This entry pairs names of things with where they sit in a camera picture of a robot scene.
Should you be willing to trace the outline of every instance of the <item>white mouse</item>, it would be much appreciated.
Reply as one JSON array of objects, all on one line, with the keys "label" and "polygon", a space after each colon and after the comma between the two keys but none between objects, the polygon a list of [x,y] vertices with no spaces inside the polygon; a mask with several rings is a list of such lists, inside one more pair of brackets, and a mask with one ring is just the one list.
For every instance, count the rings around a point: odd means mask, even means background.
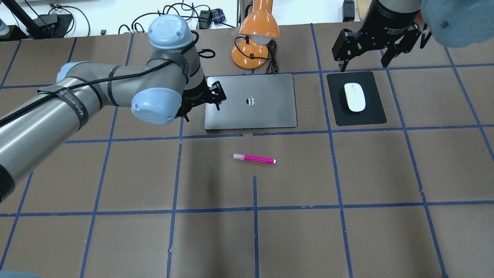
[{"label": "white mouse", "polygon": [[360,112],[366,107],[364,90],[358,83],[345,84],[345,96],[348,108],[353,112]]}]

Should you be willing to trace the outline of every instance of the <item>blue tape grid line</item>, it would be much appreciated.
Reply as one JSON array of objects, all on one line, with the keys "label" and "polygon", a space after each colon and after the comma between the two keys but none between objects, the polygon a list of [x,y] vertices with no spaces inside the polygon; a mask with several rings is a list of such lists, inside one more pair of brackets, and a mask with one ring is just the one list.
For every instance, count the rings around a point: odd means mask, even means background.
[{"label": "blue tape grid line", "polygon": [[[345,204],[345,209],[353,208],[394,208],[394,207],[417,207],[423,206],[419,203],[378,203],[378,204]],[[427,202],[428,206],[461,206],[461,205],[494,205],[494,200],[475,200],[475,201],[441,201]],[[305,206],[265,206],[265,207],[230,207],[214,209],[159,209],[159,210],[129,210],[129,211],[98,211],[96,215],[139,215],[139,214],[171,214],[171,213],[220,213],[235,211],[260,211],[260,210],[313,210],[313,209],[340,209],[335,205],[305,205]],[[74,212],[33,212],[33,213],[2,213],[1,217],[49,217],[49,216],[91,216],[92,211],[74,211]]]},{"label": "blue tape grid line", "polygon": [[[418,169],[416,167],[416,163],[414,161],[414,157],[413,157],[413,152],[412,152],[412,149],[411,149],[411,145],[410,145],[410,141],[408,139],[408,133],[407,131],[408,130],[435,130],[435,129],[463,129],[463,128],[479,128],[482,132],[482,135],[483,135],[483,138],[486,142],[486,145],[487,145],[487,148],[490,152],[490,155],[492,157],[492,159],[494,160],[494,154],[493,154],[493,151],[492,151],[492,148],[487,140],[487,137],[485,135],[485,132],[483,130],[483,128],[486,128],[486,127],[489,127],[489,128],[492,128],[494,127],[494,125],[481,125],[480,123],[480,120],[473,108],[473,105],[470,101],[470,98],[468,97],[468,94],[466,92],[466,89],[461,81],[461,78],[456,70],[456,68],[458,67],[483,67],[483,66],[494,66],[494,64],[490,63],[490,64],[467,64],[467,65],[455,65],[452,58],[451,58],[451,55],[448,51],[447,48],[446,49],[446,52],[448,54],[448,58],[451,62],[451,65],[444,65],[444,66],[424,66],[424,67],[390,67],[390,68],[386,68],[386,69],[383,69],[383,68],[373,68],[373,69],[356,69],[356,70],[347,70],[347,71],[386,71],[387,75],[388,75],[388,79],[389,79],[389,82],[390,82],[390,85],[391,85],[391,88],[392,88],[392,91],[393,91],[393,95],[394,97],[396,98],[396,93],[394,91],[394,87],[392,85],[392,81],[391,81],[391,77],[389,75],[389,71],[390,70],[413,70],[413,69],[431,69],[431,68],[452,68],[455,72],[455,75],[458,79],[458,82],[460,83],[460,86],[463,90],[463,93],[465,94],[465,97],[470,105],[470,108],[472,110],[472,113],[474,114],[474,117],[477,121],[477,125],[470,125],[470,126],[451,126],[451,127],[415,127],[415,128],[411,128],[411,127],[405,127],[405,123],[403,121],[403,116],[401,114],[401,111],[399,109],[399,104],[398,104],[398,101],[396,100],[396,105],[398,107],[398,110],[399,110],[399,115],[400,115],[400,120],[402,121],[402,127],[401,128],[382,128],[382,129],[349,129],[349,130],[331,130],[330,128],[330,123],[329,123],[329,118],[328,118],[328,108],[327,108],[327,103],[326,103],[326,96],[325,96],[325,89],[324,89],[324,83],[323,83],[323,79],[322,79],[322,74],[323,73],[337,73],[339,72],[338,70],[322,70],[321,69],[321,63],[320,63],[320,58],[319,58],[319,52],[318,52],[318,47],[317,47],[317,41],[316,41],[316,38],[315,38],[315,32],[314,32],[314,28],[313,28],[313,25],[311,24],[311,31],[312,31],[312,35],[313,35],[313,40],[314,40],[314,45],[315,45],[315,49],[316,49],[316,56],[317,56],[317,60],[318,60],[318,71],[305,71],[305,72],[291,72],[291,74],[316,74],[316,73],[319,73],[320,75],[320,82],[321,82],[321,90],[322,90],[322,94],[323,94],[323,105],[324,105],[324,108],[325,108],[325,113],[326,113],[326,121],[327,121],[327,125],[328,125],[328,130],[327,131],[305,131],[305,132],[277,132],[277,133],[254,133],[253,135],[254,136],[269,136],[269,135],[296,135],[296,134],[324,134],[324,133],[328,133],[329,135],[329,139],[330,139],[330,146],[331,146],[331,154],[332,154],[332,157],[333,157],[333,167],[334,167],[334,171],[335,171],[335,178],[336,178],[336,181],[337,181],[337,191],[338,191],[338,205],[318,205],[318,206],[268,206],[268,207],[257,207],[257,186],[256,186],[256,177],[254,177],[254,207],[236,207],[236,208],[217,208],[217,209],[181,209],[181,210],[177,210],[176,209],[176,195],[177,195],[177,190],[178,190],[178,177],[176,178],[176,185],[175,185],[175,193],[174,193],[174,208],[172,210],[143,210],[143,211],[100,211],[98,212],[97,211],[97,204],[98,204],[98,201],[99,201],[99,195],[101,193],[101,186],[102,186],[102,181],[103,181],[103,178],[104,178],[104,172],[105,172],[105,169],[106,169],[106,163],[107,163],[107,160],[108,160],[108,155],[109,155],[109,151],[110,151],[110,147],[111,147],[111,143],[114,142],[114,141],[138,141],[138,140],[168,140],[168,139],[179,139],[179,140],[183,140],[183,139],[201,139],[201,138],[216,138],[216,137],[241,137],[243,136],[243,134],[225,134],[225,135],[205,135],[205,136],[183,136],[183,119],[181,119],[181,124],[180,124],[180,134],[178,137],[167,137],[167,138],[128,138],[128,139],[113,139],[113,130],[114,130],[114,127],[115,127],[115,120],[116,120],[116,116],[117,116],[117,111],[118,111],[118,108],[115,109],[115,112],[114,112],[114,117],[113,117],[113,122],[112,122],[112,127],[111,127],[111,132],[110,132],[110,138],[109,139],[95,139],[95,140],[71,140],[71,141],[67,141],[66,143],[93,143],[93,142],[107,142],[108,143],[108,147],[107,147],[107,153],[106,153],[106,156],[105,156],[105,161],[104,161],[104,165],[103,165],[103,170],[102,170],[102,175],[101,175],[101,179],[100,179],[100,185],[98,187],[98,193],[97,193],[97,197],[96,197],[96,201],[95,201],[95,207],[93,209],[92,212],[58,212],[58,213],[22,213],[21,210],[22,210],[22,205],[24,203],[24,200],[25,200],[25,197],[26,197],[26,194],[27,194],[27,190],[29,188],[29,184],[31,182],[31,178],[32,178],[32,175],[33,173],[30,174],[29,178],[28,178],[28,182],[26,184],[26,188],[24,190],[24,193],[23,193],[23,196],[21,198],[21,201],[20,201],[20,204],[19,204],[19,207],[18,207],[18,210],[17,210],[17,213],[15,214],[0,214],[0,217],[14,217],[14,223],[12,225],[12,229],[11,229],[11,233],[9,235],[9,239],[7,241],[7,245],[5,247],[5,250],[4,250],[4,253],[3,253],[3,256],[2,256],[2,260],[0,261],[0,270],[1,268],[3,267],[3,264],[4,264],[4,261],[5,261],[5,258],[6,258],[6,255],[7,255],[7,252],[8,252],[8,248],[10,246],[10,243],[11,243],[11,240],[12,240],[12,237],[13,237],[13,234],[14,234],[14,231],[15,231],[15,227],[16,227],[16,224],[17,224],[17,221],[19,219],[19,217],[36,217],[36,216],[89,216],[91,215],[92,218],[91,218],[91,224],[90,224],[90,229],[89,229],[89,233],[88,233],[88,241],[87,241],[87,244],[86,244],[86,249],[85,249],[85,252],[84,252],[84,259],[83,259],[83,264],[82,264],[82,268],[81,268],[81,277],[83,276],[83,273],[84,273],[84,268],[85,268],[85,263],[86,263],[86,259],[87,259],[87,253],[88,253],[88,248],[89,248],[89,242],[90,242],[90,237],[91,237],[91,234],[92,234],[92,228],[94,226],[94,218],[96,215],[131,215],[131,214],[163,214],[163,213],[171,213],[172,214],[172,226],[174,226],[174,216],[176,213],[214,213],[214,212],[230,212],[230,211],[254,211],[254,232],[255,232],[255,236],[256,236],[256,240],[255,240],[255,249],[256,249],[256,277],[259,277],[259,265],[258,265],[258,234],[257,234],[257,211],[259,210],[299,210],[299,209],[340,209],[341,210],[341,220],[342,220],[342,230],[343,230],[343,236],[344,236],[344,241],[345,241],[345,252],[346,252],[346,256],[347,256],[347,264],[348,264],[348,268],[349,268],[349,273],[350,273],[350,277],[353,276],[352,274],[352,270],[351,270],[351,262],[350,262],[350,254],[349,254],[349,249],[348,249],[348,239],[347,239],[347,236],[346,236],[346,227],[345,227],[345,222],[344,222],[344,214],[343,214],[343,209],[344,208],[381,208],[381,207],[410,207],[410,206],[424,206],[425,207],[425,210],[426,210],[426,214],[427,214],[427,218],[428,218],[428,221],[429,221],[429,225],[430,225],[430,228],[431,228],[431,233],[433,235],[433,239],[434,239],[434,245],[436,247],[436,252],[438,253],[438,259],[440,261],[440,265],[441,265],[441,270],[443,272],[443,275],[445,277],[447,277],[447,274],[446,274],[446,271],[444,270],[444,264],[442,263],[442,258],[441,258],[441,254],[439,252],[439,246],[437,244],[437,240],[435,238],[435,233],[434,233],[434,229],[433,229],[433,226],[432,226],[432,220],[430,218],[430,213],[429,213],[429,210],[428,210],[428,206],[443,206],[443,205],[481,205],[481,204],[494,204],[494,200],[476,200],[476,201],[448,201],[448,202],[427,202],[426,199],[425,199],[425,195],[423,194],[423,192],[421,192],[422,196],[423,196],[423,202],[422,203],[390,203],[390,204],[347,204],[347,205],[344,205],[343,204],[343,201],[342,201],[342,197],[341,197],[341,191],[340,191],[340,188],[339,188],[339,178],[338,178],[338,175],[337,175],[337,166],[336,166],[336,159],[335,159],[335,156],[334,156],[334,147],[333,147],[333,144],[332,144],[332,133],[345,133],[345,132],[377,132],[377,131],[404,131],[404,133],[406,134],[406,139],[407,139],[407,145],[409,146],[409,151],[411,152],[411,158],[413,160],[413,164],[414,164],[414,169],[416,171],[416,175],[417,175],[417,180],[419,180],[419,175],[418,175]],[[127,52],[127,57],[126,57],[126,65],[128,65],[128,61],[129,61],[129,58],[130,58],[130,53],[131,53],[131,48],[132,48],[132,43],[133,43],[133,38],[134,38],[134,35],[132,34],[131,37],[130,37],[130,43],[129,43],[129,48],[128,48],[128,52]],[[71,58],[72,58],[72,54],[74,52],[74,49],[75,49],[75,46],[76,46],[76,42],[77,42],[77,38],[74,39],[74,43],[72,45],[72,49],[70,51],[70,55],[69,55],[69,58],[68,58],[68,62],[70,62]],[[5,76],[0,84],[0,89],[16,89],[16,88],[36,88],[36,87],[45,87],[45,86],[49,86],[51,84],[38,84],[38,85],[20,85],[20,86],[4,86],[4,83],[7,79],[7,76],[10,72],[10,69],[13,65],[13,62],[16,58],[16,55],[20,49],[20,46],[21,46],[21,42],[19,42],[19,44],[17,45],[17,48],[15,50],[15,53],[13,55],[13,58],[12,60],[10,61],[10,64],[9,64],[9,67],[5,73]],[[181,148],[182,148],[182,145],[180,144],[180,147],[179,147],[179,157],[177,159],[177,175],[178,175],[178,171],[179,171],[179,164],[180,164],[180,156],[181,156]],[[170,227],[170,248],[171,248],[171,245],[172,245],[172,240],[173,240],[173,230],[172,228]],[[168,273],[167,273],[167,276],[169,276],[169,267],[170,267],[170,263],[171,262],[171,253],[169,253],[169,259],[168,259]]]},{"label": "blue tape grid line", "polygon": [[475,121],[477,122],[478,128],[480,129],[480,132],[482,133],[482,137],[484,138],[484,141],[486,142],[486,146],[487,146],[487,149],[489,150],[489,154],[491,155],[491,159],[492,159],[492,161],[494,161],[493,149],[491,148],[491,145],[489,144],[489,140],[487,139],[484,128],[482,127],[482,124],[480,123],[479,116],[477,115],[477,112],[473,108],[472,101],[470,100],[470,97],[468,96],[468,93],[465,89],[465,85],[461,81],[460,75],[458,74],[458,70],[456,69],[456,65],[453,62],[453,58],[451,58],[450,51],[448,50],[447,47],[444,47],[444,49],[446,50],[446,54],[448,55],[448,59],[450,60],[451,66],[453,67],[454,74],[456,75],[456,79],[458,79],[461,90],[463,91],[463,94],[465,95],[465,99],[468,102],[470,109],[472,110],[472,114],[475,117]]},{"label": "blue tape grid line", "polygon": [[26,195],[27,195],[28,189],[29,189],[29,184],[31,183],[32,178],[33,178],[33,173],[31,172],[29,174],[28,181],[26,183],[26,188],[24,188],[24,192],[22,193],[22,198],[21,198],[21,201],[19,202],[19,207],[17,208],[17,213],[15,214],[14,223],[12,224],[12,229],[10,230],[10,234],[8,235],[7,244],[5,245],[5,250],[3,251],[3,255],[2,255],[2,258],[0,261],[0,271],[2,270],[3,264],[5,263],[5,258],[7,257],[8,248],[10,247],[10,243],[12,242],[12,237],[14,236],[15,227],[17,226],[17,221],[19,220],[22,206],[24,205],[24,200],[26,199]]},{"label": "blue tape grid line", "polygon": [[170,277],[171,269],[171,248],[173,246],[173,235],[175,233],[175,215],[177,212],[177,196],[178,196],[178,179],[180,177],[180,160],[182,158],[182,144],[178,145],[178,155],[177,155],[177,170],[175,173],[175,189],[173,191],[173,209],[171,212],[171,223],[170,223],[170,238],[168,242],[168,260],[166,263],[166,278]]},{"label": "blue tape grid line", "polygon": [[257,175],[252,178],[254,192],[254,261],[255,278],[259,278],[259,227],[257,217]]},{"label": "blue tape grid line", "polygon": [[398,98],[396,96],[396,90],[395,90],[395,87],[393,85],[393,80],[391,79],[391,74],[389,73],[389,70],[388,69],[385,69],[385,70],[386,70],[386,75],[388,77],[389,85],[391,87],[391,92],[393,93],[393,98],[394,98],[395,103],[396,103],[396,108],[398,110],[398,115],[400,116],[400,122],[402,124],[403,133],[405,134],[405,140],[407,141],[407,147],[408,147],[408,151],[410,153],[410,158],[412,159],[413,170],[415,171],[415,177],[417,179],[418,188],[419,188],[419,191],[420,191],[420,195],[422,196],[422,203],[423,203],[423,206],[424,206],[424,209],[425,209],[425,215],[427,217],[427,221],[429,223],[429,229],[431,231],[432,241],[434,242],[434,248],[436,249],[436,255],[437,255],[437,258],[438,258],[438,261],[439,261],[439,267],[441,268],[441,273],[443,274],[443,277],[444,278],[448,278],[448,274],[446,273],[446,269],[444,267],[443,257],[441,255],[441,250],[439,249],[439,244],[437,242],[436,232],[434,230],[434,225],[432,223],[432,218],[431,218],[431,215],[430,215],[430,212],[429,212],[429,206],[427,205],[427,199],[425,197],[425,193],[422,191],[423,190],[422,181],[420,179],[420,174],[418,173],[417,162],[416,162],[415,156],[413,154],[412,144],[410,143],[410,138],[408,136],[408,130],[407,130],[407,127],[405,125],[405,120],[403,118],[403,114],[402,114],[402,111],[401,111],[401,108],[400,108],[400,104],[398,102]]},{"label": "blue tape grid line", "polygon": [[0,83],[0,89],[3,88],[3,85],[5,84],[5,81],[7,80],[8,73],[10,72],[10,69],[12,68],[12,64],[14,63],[14,60],[15,60],[15,57],[17,56],[17,53],[19,52],[19,48],[21,47],[21,43],[22,43],[22,41],[19,41],[19,44],[17,45],[17,48],[15,49],[14,56],[12,56],[12,60],[10,60],[7,71],[5,72],[5,75],[3,76],[3,79]]},{"label": "blue tape grid line", "polygon": [[[115,112],[113,113],[112,126],[110,129],[110,139],[113,137],[113,131],[115,129],[115,122],[117,120],[117,113],[118,113],[118,107],[115,107]],[[93,211],[91,214],[91,223],[89,224],[89,232],[87,233],[86,246],[84,249],[84,257],[82,258],[80,278],[83,278],[83,276],[84,276],[84,271],[85,271],[86,261],[87,261],[87,254],[89,252],[89,245],[91,244],[91,236],[92,236],[92,231],[94,228],[94,221],[96,219],[96,212],[98,211],[99,198],[101,195],[101,188],[103,186],[103,181],[105,179],[106,165],[108,163],[108,157],[110,156],[111,146],[112,146],[112,141],[109,140],[107,148],[106,148],[105,160],[103,161],[103,168],[101,170],[101,176],[99,179],[98,191],[96,193],[96,200],[94,201],[94,208],[93,208]]]},{"label": "blue tape grid line", "polygon": [[72,44],[72,48],[70,49],[70,54],[69,54],[69,58],[67,59],[67,63],[70,63],[70,60],[72,60],[72,54],[74,54],[76,43],[77,43],[77,37],[74,38],[74,43]]},{"label": "blue tape grid line", "polygon": [[333,170],[334,170],[334,179],[336,181],[336,192],[338,194],[338,205],[340,208],[340,218],[341,218],[341,229],[343,233],[343,243],[345,245],[345,255],[346,255],[346,263],[348,267],[348,274],[350,278],[353,278],[353,271],[352,271],[352,262],[350,259],[350,247],[348,244],[348,236],[346,233],[346,222],[345,222],[345,214],[344,214],[344,205],[343,205],[343,197],[341,196],[341,188],[339,184],[339,175],[338,175],[338,166],[336,164],[336,155],[334,154],[334,144],[333,144],[333,135],[332,135],[332,130],[331,130],[331,123],[329,122],[329,116],[328,116],[328,105],[326,102],[326,93],[324,89],[324,81],[323,81],[323,72],[321,69],[321,59],[319,58],[319,49],[317,47],[317,39],[316,39],[316,33],[314,31],[314,25],[311,23],[310,24],[310,29],[312,32],[312,39],[314,41],[314,48],[316,50],[316,58],[317,58],[317,66],[319,69],[319,81],[321,83],[321,93],[323,96],[323,105],[324,105],[324,113],[326,116],[326,124],[328,126],[328,135],[329,135],[329,146],[331,149],[331,158],[333,162]]}]

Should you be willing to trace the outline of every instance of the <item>black mouse pad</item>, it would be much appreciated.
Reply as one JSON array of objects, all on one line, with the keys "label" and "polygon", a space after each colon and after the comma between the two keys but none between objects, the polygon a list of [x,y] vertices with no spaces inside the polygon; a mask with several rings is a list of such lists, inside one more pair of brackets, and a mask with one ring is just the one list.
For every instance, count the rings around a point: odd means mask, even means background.
[{"label": "black mouse pad", "polygon": [[[337,125],[353,126],[387,122],[372,72],[333,73],[328,74],[327,79]],[[358,83],[362,86],[366,98],[364,110],[360,112],[350,111],[345,97],[344,86],[346,83]]]}]

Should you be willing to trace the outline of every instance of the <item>orange desk lamp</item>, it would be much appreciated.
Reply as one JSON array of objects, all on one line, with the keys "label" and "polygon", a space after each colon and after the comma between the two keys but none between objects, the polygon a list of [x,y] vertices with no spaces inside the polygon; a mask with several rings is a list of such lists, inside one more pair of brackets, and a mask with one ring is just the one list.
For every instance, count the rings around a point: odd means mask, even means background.
[{"label": "orange desk lamp", "polygon": [[256,69],[262,66],[268,58],[269,50],[266,44],[271,39],[280,38],[280,29],[271,14],[273,0],[254,0],[252,12],[244,19],[239,34],[246,39],[237,43],[232,49],[233,62],[243,69]]}]

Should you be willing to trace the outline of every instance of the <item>laptop lid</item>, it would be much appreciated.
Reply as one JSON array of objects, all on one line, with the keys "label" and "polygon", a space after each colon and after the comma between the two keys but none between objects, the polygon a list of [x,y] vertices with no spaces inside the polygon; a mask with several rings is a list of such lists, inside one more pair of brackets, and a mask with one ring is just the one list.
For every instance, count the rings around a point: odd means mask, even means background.
[{"label": "laptop lid", "polygon": [[207,84],[216,81],[227,99],[219,111],[214,104],[206,104],[206,130],[297,126],[292,74],[215,76]]}]

